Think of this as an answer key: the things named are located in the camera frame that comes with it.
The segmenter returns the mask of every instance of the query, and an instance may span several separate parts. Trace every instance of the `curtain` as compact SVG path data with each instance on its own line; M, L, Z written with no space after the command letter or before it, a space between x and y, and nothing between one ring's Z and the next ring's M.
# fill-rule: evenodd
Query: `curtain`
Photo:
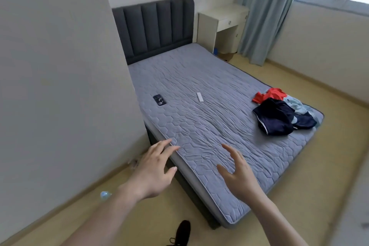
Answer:
M236 0L250 13L238 52L250 63L262 66L278 36L293 0Z

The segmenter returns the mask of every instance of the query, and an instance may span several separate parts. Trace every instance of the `shoelace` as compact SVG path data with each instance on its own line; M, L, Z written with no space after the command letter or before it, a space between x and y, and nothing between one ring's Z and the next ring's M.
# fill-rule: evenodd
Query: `shoelace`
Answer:
M172 243L172 244L167 245L167 246L177 246L177 245L179 245L179 244L176 244L175 240L176 240L175 238L171 237L171 238L169 239L169 241L170 241L170 243Z

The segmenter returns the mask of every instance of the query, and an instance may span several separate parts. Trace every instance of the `dark gray headboard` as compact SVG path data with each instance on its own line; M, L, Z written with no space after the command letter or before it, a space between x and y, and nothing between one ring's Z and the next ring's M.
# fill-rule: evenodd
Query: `dark gray headboard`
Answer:
M127 64L192 43L193 0L161 0L113 8Z

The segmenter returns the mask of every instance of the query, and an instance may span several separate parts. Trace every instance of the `bed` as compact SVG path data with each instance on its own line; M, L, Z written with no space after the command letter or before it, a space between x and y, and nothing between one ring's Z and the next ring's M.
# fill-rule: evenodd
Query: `bed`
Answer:
M150 141L181 146L168 166L178 167L179 183L213 229L233 227L250 209L217 172L216 164L234 171L220 144L240 150L269 192L317 129L278 137L260 131L251 100L270 86L192 43L193 0L120 7L113 15ZM312 111L322 123L324 115Z

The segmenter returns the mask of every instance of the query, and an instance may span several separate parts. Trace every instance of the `gray quilted mattress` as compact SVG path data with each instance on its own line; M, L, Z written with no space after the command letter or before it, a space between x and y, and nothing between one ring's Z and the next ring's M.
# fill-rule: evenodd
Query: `gray quilted mattress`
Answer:
M222 164L234 171L220 144L237 148L268 192L316 132L313 128L288 136L264 135L251 100L270 86L196 43L131 64L129 70L146 126L158 140L172 138L173 145L181 146L171 157L173 163L226 228L250 209L229 192L216 169ZM157 94L167 104L158 106L152 98ZM323 114L313 111L321 123Z

